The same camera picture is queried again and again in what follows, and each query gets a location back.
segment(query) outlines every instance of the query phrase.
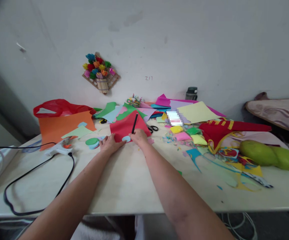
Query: white wall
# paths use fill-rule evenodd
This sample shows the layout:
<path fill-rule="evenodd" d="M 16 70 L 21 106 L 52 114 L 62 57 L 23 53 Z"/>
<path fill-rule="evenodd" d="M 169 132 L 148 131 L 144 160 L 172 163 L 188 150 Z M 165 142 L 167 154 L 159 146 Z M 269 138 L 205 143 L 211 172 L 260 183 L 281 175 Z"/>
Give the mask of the white wall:
<path fill-rule="evenodd" d="M 95 51 L 121 75 L 109 96 L 81 77 Z M 197 86 L 199 101 L 241 120 L 261 91 L 289 97 L 289 0 L 3 0 L 0 75 L 30 112 L 55 98 L 104 107 Z"/>

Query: hand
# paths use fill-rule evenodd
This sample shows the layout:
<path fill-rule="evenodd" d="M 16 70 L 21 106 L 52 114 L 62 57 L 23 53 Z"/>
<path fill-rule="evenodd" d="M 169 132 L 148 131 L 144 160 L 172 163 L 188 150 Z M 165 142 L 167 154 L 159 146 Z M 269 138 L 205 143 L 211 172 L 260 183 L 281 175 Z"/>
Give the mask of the hand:
<path fill-rule="evenodd" d="M 115 133 L 112 133 L 109 137 L 106 136 L 102 141 L 100 141 L 100 152 L 106 152 L 112 155 L 126 143 L 126 141 L 119 143 L 115 142 L 114 135 Z"/>
<path fill-rule="evenodd" d="M 134 130 L 134 134 L 130 133 L 129 137 L 132 139 L 133 142 L 135 142 L 139 147 L 145 143 L 148 143 L 147 140 L 147 135 L 145 134 L 145 132 L 140 129 L 137 128 Z"/>

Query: plastic bag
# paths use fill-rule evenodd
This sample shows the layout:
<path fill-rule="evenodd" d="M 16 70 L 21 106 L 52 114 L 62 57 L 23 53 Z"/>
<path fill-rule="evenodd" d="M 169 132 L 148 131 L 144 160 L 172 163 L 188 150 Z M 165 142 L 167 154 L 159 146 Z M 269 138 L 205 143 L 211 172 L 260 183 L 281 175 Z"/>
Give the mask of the plastic bag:
<path fill-rule="evenodd" d="M 38 113 L 40 108 L 45 108 L 55 113 Z M 45 103 L 42 103 L 39 106 L 36 106 L 33 109 L 33 114 L 37 118 L 44 118 L 44 117 L 59 117 L 59 116 L 65 116 L 65 115 L 72 115 L 75 113 L 80 113 L 80 112 L 85 112 L 85 111 L 90 111 L 91 115 L 96 113 L 96 111 L 91 107 L 88 107 L 85 105 L 72 104 L 64 99 L 54 99 L 54 100 L 50 100 Z"/>

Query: pencil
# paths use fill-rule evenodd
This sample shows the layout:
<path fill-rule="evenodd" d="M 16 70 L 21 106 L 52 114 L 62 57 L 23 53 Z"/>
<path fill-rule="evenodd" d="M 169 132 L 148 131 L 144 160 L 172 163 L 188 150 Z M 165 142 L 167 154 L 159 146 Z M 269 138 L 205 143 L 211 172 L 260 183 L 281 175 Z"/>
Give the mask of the pencil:
<path fill-rule="evenodd" d="M 135 128 L 135 124 L 137 122 L 137 118 L 138 118 L 138 114 L 135 115 L 134 124 L 133 124 L 132 132 L 131 132 L 132 134 L 134 134 L 134 128 Z"/>

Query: green mango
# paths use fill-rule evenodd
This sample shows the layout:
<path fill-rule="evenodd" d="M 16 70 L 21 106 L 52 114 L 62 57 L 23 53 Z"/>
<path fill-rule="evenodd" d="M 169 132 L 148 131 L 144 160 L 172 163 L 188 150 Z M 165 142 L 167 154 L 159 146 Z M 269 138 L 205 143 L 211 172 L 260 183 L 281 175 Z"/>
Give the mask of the green mango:
<path fill-rule="evenodd" d="M 274 151 L 269 146 L 257 141 L 242 141 L 240 144 L 240 152 L 260 166 L 276 166 L 279 163 Z"/>
<path fill-rule="evenodd" d="M 273 147 L 270 148 L 274 151 L 279 162 L 276 165 L 278 168 L 289 170 L 289 150 L 282 147 Z"/>

